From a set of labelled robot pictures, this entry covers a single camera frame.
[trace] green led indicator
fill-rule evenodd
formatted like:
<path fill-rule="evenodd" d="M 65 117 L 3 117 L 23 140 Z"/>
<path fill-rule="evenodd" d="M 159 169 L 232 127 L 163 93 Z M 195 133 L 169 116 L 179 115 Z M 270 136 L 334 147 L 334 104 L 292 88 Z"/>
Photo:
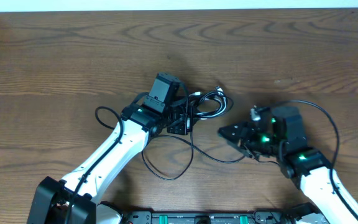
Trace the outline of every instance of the green led indicator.
<path fill-rule="evenodd" d="M 262 137 L 262 142 L 268 142 L 270 141 L 270 138 L 266 137 L 266 136 L 263 136 Z"/>

